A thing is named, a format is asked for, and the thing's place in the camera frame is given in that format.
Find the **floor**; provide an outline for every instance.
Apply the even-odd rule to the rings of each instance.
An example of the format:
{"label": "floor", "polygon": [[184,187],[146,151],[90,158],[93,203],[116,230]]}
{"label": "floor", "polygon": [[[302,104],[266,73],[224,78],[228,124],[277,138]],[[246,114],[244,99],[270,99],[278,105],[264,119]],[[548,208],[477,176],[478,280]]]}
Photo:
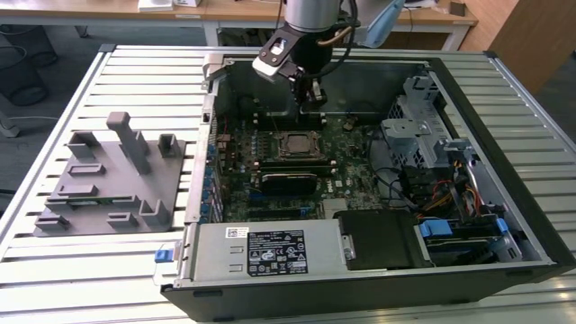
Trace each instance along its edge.
{"label": "floor", "polygon": [[[122,45],[205,45],[200,28],[113,28],[89,27],[89,37],[78,38],[70,26],[46,26],[58,61],[42,69],[40,75],[50,95],[38,104],[16,107],[0,97],[0,107],[9,117],[58,117],[90,65],[100,44]],[[576,59],[570,58],[536,96],[553,119],[576,140]],[[18,119],[21,135],[6,139],[0,136],[0,188],[17,189],[36,155],[48,138],[54,122],[48,119]],[[9,196],[0,194],[0,211],[5,210]]]}

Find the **green circuit board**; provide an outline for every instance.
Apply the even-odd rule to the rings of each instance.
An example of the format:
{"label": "green circuit board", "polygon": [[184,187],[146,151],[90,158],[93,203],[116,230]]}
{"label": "green circuit board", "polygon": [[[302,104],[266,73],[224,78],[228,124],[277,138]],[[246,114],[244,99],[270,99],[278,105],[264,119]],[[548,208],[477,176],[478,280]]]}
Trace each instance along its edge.
{"label": "green circuit board", "polygon": [[222,182],[225,184],[224,221],[284,220],[281,216],[253,218],[253,211],[301,210],[301,219],[324,219],[321,202],[342,198],[349,210],[382,207],[378,189],[364,156],[366,126],[344,130],[345,117],[326,117],[321,130],[310,132],[317,139],[317,156],[334,160],[334,171],[317,178],[316,192],[301,197],[264,197],[258,191],[257,174],[250,170],[254,161],[278,160],[280,132],[258,132],[245,121],[230,132],[230,140],[220,151]]}

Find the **aluminum extrusion table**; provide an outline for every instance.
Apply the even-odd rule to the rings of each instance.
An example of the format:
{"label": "aluminum extrusion table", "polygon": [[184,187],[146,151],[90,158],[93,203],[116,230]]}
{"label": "aluminum extrusion table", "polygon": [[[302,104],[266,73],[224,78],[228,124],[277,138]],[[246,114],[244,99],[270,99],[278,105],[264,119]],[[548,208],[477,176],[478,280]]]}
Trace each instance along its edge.
{"label": "aluminum extrusion table", "polygon": [[[152,280],[153,252],[182,237],[204,101],[205,55],[254,55],[254,49],[117,46],[100,52],[0,220],[0,323],[192,323]],[[498,59],[481,53],[353,51],[353,56],[440,57],[525,181],[576,251],[576,146]],[[126,111],[146,139],[162,132],[186,141],[173,231],[156,234],[34,238],[34,220],[70,156],[72,131],[113,139],[105,120]],[[164,272],[168,279],[176,272]],[[250,323],[573,323],[576,272],[509,288],[477,303],[424,306]]]}

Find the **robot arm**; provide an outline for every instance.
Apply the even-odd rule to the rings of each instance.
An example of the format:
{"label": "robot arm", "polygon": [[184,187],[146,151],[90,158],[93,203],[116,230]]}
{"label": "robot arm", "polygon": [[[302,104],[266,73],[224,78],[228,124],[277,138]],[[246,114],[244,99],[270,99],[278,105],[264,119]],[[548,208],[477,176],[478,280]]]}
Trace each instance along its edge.
{"label": "robot arm", "polygon": [[[358,8],[356,0],[348,0],[348,15],[340,10],[342,0],[282,1],[286,4],[285,24],[262,46],[252,66],[258,75],[270,82],[278,78],[288,79],[300,112],[306,113],[317,110],[328,101],[320,86],[321,77],[348,58],[358,27]],[[389,15],[390,26],[400,14],[404,0],[393,0],[392,4],[385,11],[390,11],[390,7],[400,9],[396,14]],[[332,59],[333,44],[348,35],[345,54],[334,64],[325,67]]]}

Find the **power supply label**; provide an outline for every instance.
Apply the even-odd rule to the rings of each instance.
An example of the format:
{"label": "power supply label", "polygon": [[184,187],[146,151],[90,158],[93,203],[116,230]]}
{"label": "power supply label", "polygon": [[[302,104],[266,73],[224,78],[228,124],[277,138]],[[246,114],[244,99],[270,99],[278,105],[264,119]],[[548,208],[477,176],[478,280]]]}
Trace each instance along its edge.
{"label": "power supply label", "polygon": [[308,273],[304,231],[248,233],[248,275]]}

